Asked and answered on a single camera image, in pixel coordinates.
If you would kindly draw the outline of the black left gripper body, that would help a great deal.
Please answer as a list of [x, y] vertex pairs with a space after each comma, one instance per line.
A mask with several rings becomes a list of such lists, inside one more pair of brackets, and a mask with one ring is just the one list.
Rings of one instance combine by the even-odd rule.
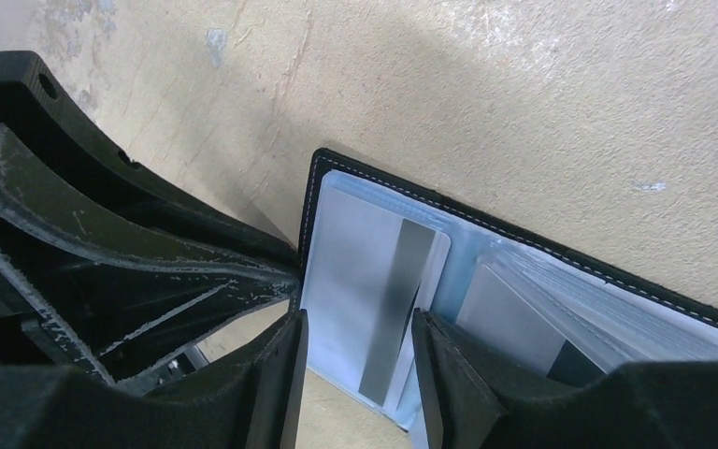
[[0, 223], [0, 362], [73, 366], [116, 384], [98, 340], [115, 280], [111, 267]]

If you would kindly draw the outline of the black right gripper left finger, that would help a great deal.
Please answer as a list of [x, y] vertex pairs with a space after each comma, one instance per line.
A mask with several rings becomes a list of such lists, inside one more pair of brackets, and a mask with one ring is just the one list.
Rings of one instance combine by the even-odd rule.
[[305, 311], [206, 367], [135, 397], [62, 366], [0, 366], [0, 448], [292, 448]]

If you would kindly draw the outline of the dark grey credit card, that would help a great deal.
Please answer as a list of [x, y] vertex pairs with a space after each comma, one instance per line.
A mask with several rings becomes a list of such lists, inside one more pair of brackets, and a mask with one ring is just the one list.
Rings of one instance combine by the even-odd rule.
[[548, 323], [502, 277], [497, 263], [480, 263], [456, 324], [516, 364], [557, 382], [584, 386], [604, 372]]

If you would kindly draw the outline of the white magnetic stripe card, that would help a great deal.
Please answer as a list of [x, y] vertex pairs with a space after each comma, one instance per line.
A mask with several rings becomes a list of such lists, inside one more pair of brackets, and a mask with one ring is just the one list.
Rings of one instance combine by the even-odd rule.
[[412, 365], [412, 311], [432, 304], [450, 247], [443, 232], [326, 188], [302, 298], [309, 366], [393, 413]]

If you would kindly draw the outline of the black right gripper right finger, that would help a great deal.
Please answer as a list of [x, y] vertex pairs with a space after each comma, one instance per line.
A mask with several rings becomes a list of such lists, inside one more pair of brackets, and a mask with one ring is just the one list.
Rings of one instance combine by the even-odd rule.
[[430, 312], [411, 331], [433, 448], [718, 448], [718, 362], [625, 364], [573, 387]]

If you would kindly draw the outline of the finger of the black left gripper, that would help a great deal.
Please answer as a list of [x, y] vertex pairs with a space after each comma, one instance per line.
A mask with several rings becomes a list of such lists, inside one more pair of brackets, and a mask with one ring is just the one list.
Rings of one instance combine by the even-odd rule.
[[133, 161], [33, 51], [0, 51], [0, 123], [55, 174], [128, 221], [297, 268], [291, 243], [212, 208]]
[[295, 272], [132, 223], [45, 166], [0, 124], [0, 223], [111, 267], [101, 353], [128, 384], [238, 317], [297, 296]]

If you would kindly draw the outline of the black leather card holder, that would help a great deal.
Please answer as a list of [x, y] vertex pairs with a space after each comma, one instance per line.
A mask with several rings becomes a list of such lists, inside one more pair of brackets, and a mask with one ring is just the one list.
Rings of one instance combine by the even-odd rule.
[[394, 412], [388, 414], [325, 379], [405, 429], [418, 448], [433, 447], [425, 429], [412, 316], [427, 311], [464, 330], [456, 319], [480, 263], [502, 267], [503, 280], [604, 375], [632, 363], [718, 362], [718, 310], [328, 149], [312, 156], [302, 210], [303, 293], [296, 305], [306, 312], [302, 298], [310, 242], [320, 196], [328, 187], [398, 212], [451, 239], [432, 304], [411, 314], [412, 365]]

